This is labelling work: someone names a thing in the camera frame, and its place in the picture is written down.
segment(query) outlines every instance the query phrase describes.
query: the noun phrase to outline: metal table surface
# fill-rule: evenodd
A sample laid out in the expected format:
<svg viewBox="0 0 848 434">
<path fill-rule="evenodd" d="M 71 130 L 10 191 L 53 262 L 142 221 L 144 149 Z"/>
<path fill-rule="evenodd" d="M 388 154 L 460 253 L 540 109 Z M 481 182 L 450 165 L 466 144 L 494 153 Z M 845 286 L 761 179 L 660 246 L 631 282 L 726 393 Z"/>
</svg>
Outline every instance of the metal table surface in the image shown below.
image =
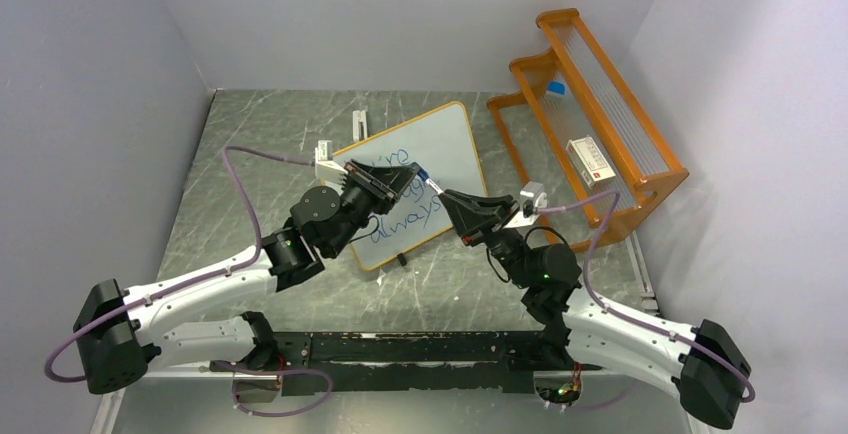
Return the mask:
<svg viewBox="0 0 848 434">
<path fill-rule="evenodd" d="M 498 134 L 484 92 L 218 91 L 212 103 L 159 279 L 215 263 L 252 242 L 252 231 L 221 162 L 226 144 L 309 158 L 319 139 L 337 148 L 352 143 L 351 112 L 367 109 L 373 134 L 450 101 L 468 112 L 490 195 L 518 195 L 522 187 Z M 505 112 L 529 175 L 542 182 L 551 205 L 574 202 L 556 159 L 529 110 Z M 233 154 L 233 163 L 259 214 L 263 233 L 282 226 L 289 207 L 316 184 L 311 169 Z M 582 212 L 555 216 L 552 225 L 569 240 L 589 233 Z M 535 242 L 545 242 L 538 233 Z M 350 252 L 325 262 L 326 270 L 274 296 L 224 306 L 199 320 L 261 311 L 277 331 L 459 331 L 536 329 L 520 302 L 522 291 L 499 282 L 485 250 L 468 248 L 448 232 L 397 261 L 364 272 Z M 639 306 L 639 289 L 624 244 L 599 249 L 593 287 Z"/>
<path fill-rule="evenodd" d="M 336 146 L 351 142 L 351 111 L 367 109 L 372 133 L 439 107 L 461 101 L 468 111 L 490 195 L 517 195 L 522 187 L 486 108 L 494 93 L 219 91 L 197 150 L 162 262 L 168 279 L 229 257 L 249 245 L 252 232 L 220 150 L 226 144 L 309 157 L 319 139 Z M 530 176 L 545 184 L 552 205 L 574 194 L 532 114 L 507 112 L 513 139 Z M 259 213 L 263 232 L 278 228 L 288 208 L 315 184 L 311 169 L 236 154 L 234 165 Z M 588 233 L 582 212 L 552 219 L 567 239 Z M 541 234 L 536 242 L 545 242 Z M 224 306 L 203 320 L 223 319 L 245 310 L 263 311 L 277 331 L 432 331 L 537 329 L 524 311 L 522 292 L 499 282 L 482 248 L 462 246 L 446 233 L 380 271 L 363 272 L 346 252 L 326 263 L 309 282 L 265 299 Z M 639 307 L 640 285 L 631 253 L 622 243 L 600 249 L 592 265 L 594 287 L 602 294 Z M 605 372 L 585 380 L 593 405 L 611 399 L 632 380 Z M 333 393 L 318 409 L 286 419 L 262 419 L 234 411 L 230 382 L 191 378 L 144 378 L 125 391 L 104 397 L 108 432 L 212 433 L 308 432 L 341 434 L 514 433 L 567 430 L 574 433 L 691 432 L 677 402 L 641 385 L 614 406 L 596 412 L 545 409 L 538 397 L 494 389 Z M 312 397 L 277 398 L 260 410 L 282 411 Z"/>
</svg>

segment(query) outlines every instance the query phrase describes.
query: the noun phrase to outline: whiteboard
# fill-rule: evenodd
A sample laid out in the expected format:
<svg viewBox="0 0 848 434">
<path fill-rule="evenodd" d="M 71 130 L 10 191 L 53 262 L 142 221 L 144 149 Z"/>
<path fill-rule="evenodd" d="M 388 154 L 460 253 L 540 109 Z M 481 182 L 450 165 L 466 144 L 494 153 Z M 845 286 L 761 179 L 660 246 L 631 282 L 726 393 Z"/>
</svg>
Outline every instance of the whiteboard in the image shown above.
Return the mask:
<svg viewBox="0 0 848 434">
<path fill-rule="evenodd" d="M 334 155 L 339 164 L 351 159 L 373 166 L 417 162 L 442 189 L 487 195 L 471 125 L 460 102 L 445 104 Z M 330 185 L 341 192 L 340 186 Z M 371 220 L 356 237 L 373 231 L 377 222 L 376 232 L 352 244 L 357 262 L 366 271 L 452 227 L 438 196 L 417 177 L 388 214 Z"/>
</svg>

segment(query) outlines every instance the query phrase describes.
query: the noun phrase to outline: robotic arm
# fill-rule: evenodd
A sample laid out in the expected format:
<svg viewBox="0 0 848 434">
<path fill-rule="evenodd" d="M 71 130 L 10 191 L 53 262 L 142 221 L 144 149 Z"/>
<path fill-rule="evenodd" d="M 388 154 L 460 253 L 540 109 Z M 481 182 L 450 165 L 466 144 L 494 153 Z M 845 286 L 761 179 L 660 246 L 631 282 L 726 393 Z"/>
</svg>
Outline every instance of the robotic arm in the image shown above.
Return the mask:
<svg viewBox="0 0 848 434">
<path fill-rule="evenodd" d="M 700 327 L 671 322 L 590 293 L 580 283 L 582 270 L 574 252 L 561 237 L 562 244 L 529 247 L 527 237 L 512 227 L 532 224 L 544 207 L 537 183 L 522 189 L 521 205 L 512 196 L 483 198 L 450 189 L 439 197 L 463 243 L 485 244 L 508 279 L 526 289 L 521 302 L 545 326 L 542 354 L 547 362 L 566 366 L 573 360 L 609 368 L 658 387 L 709 425 L 732 427 L 745 386 L 703 348 L 695 348 L 706 347 L 747 379 L 751 367 L 722 326 L 709 320 Z M 557 391 L 548 395 L 546 400 L 565 402 L 557 399 Z"/>
<path fill-rule="evenodd" d="M 309 280 L 324 269 L 321 259 L 336 258 L 367 226 L 370 216 L 388 213 L 416 176 L 427 177 L 417 164 L 372 167 L 350 161 L 342 167 L 329 153 L 328 143 L 322 141 L 316 149 L 316 176 L 342 186 L 341 193 L 325 186 L 306 191 L 283 227 L 262 239 L 259 258 L 249 268 L 231 271 L 231 266 L 254 256 L 253 247 L 168 281 L 124 290 L 114 279 L 96 285 L 75 331 L 113 309 L 142 299 L 144 305 L 77 340 L 89 391 L 112 392 L 134 383 L 148 370 L 210 359 L 240 363 L 252 370 L 271 369 L 279 350 L 261 313 L 247 312 L 225 321 L 188 321 L 215 306 L 274 294 Z M 540 354 L 548 365 L 565 370 L 576 361 L 609 368 L 678 398 L 687 412 L 707 424 L 732 426 L 744 386 L 723 366 L 681 342 L 708 347 L 747 377 L 750 366 L 724 328 L 707 320 L 698 328 L 673 323 L 608 299 L 598 305 L 581 285 L 581 268 L 566 243 L 531 248 L 526 236 L 515 229 L 532 225 L 537 210 L 544 207 L 540 184 L 525 186 L 519 203 L 512 196 L 477 197 L 427 183 L 439 194 L 463 243 L 485 244 L 508 281 L 526 289 L 521 302 L 545 326 Z M 226 275 L 161 299 L 151 297 L 222 268 Z M 675 335 L 664 337 L 634 326 L 609 315 L 611 309 Z M 557 391 L 548 391 L 547 396 L 548 401 L 568 403 L 558 398 Z"/>
<path fill-rule="evenodd" d="M 324 270 L 321 258 L 335 259 L 369 217 L 386 214 L 419 171 L 417 164 L 373 167 L 356 161 L 344 167 L 330 159 L 329 143 L 316 149 L 316 175 L 338 183 L 341 194 L 326 186 L 306 191 L 291 208 L 283 227 L 262 239 L 262 250 L 249 268 L 249 247 L 217 264 L 167 281 L 119 289 L 112 279 L 92 288 L 74 323 L 74 331 L 101 315 L 144 300 L 77 340 L 88 390 L 105 394 L 140 379 L 149 369 L 209 359 L 264 369 L 277 354 L 277 343 L 261 313 L 216 322 L 188 322 L 219 305 L 258 298 L 301 284 Z M 200 281 L 160 299 L 155 292 L 224 268 L 226 275 Z"/>
</svg>

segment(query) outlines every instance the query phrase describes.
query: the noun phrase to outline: orange rack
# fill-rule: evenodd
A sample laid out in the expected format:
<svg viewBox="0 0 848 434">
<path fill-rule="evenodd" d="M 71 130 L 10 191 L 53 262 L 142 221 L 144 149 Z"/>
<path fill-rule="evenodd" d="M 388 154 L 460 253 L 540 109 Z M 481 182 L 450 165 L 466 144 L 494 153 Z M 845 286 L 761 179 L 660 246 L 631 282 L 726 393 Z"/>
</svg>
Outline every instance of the orange rack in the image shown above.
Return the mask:
<svg viewBox="0 0 848 434">
<path fill-rule="evenodd" d="M 500 111 L 526 104 L 547 138 L 559 165 L 578 199 L 590 192 L 581 182 L 565 153 L 569 139 L 592 136 L 613 163 L 616 178 L 602 190 L 617 188 L 621 200 L 601 236 L 600 245 L 624 240 L 689 175 L 654 126 L 624 79 L 580 19 L 577 9 L 543 12 L 536 25 L 551 47 L 509 65 L 520 90 L 494 97 L 487 103 L 512 163 L 522 182 L 530 181 Z M 563 103 L 545 98 L 548 84 L 559 80 L 570 96 Z M 589 226 L 597 228 L 609 209 L 609 200 L 584 207 Z M 555 242 L 553 235 L 549 240 Z M 589 241 L 572 244 L 584 251 Z"/>
</svg>

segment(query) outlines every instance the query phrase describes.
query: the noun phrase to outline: blue object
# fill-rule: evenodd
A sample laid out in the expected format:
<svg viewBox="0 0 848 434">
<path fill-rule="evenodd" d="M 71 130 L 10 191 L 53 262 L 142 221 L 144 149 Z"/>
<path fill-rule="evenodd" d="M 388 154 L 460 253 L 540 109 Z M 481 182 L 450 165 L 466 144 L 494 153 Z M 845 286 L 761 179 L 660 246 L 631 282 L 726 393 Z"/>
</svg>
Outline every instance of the blue object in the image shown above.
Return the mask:
<svg viewBox="0 0 848 434">
<path fill-rule="evenodd" d="M 548 84 L 548 92 L 564 96 L 565 84 L 557 81 L 552 81 L 550 84 Z"/>
<path fill-rule="evenodd" d="M 418 165 L 418 177 L 420 177 L 424 182 L 427 182 L 427 179 L 430 179 L 430 174 L 428 174 L 420 164 Z"/>
</svg>

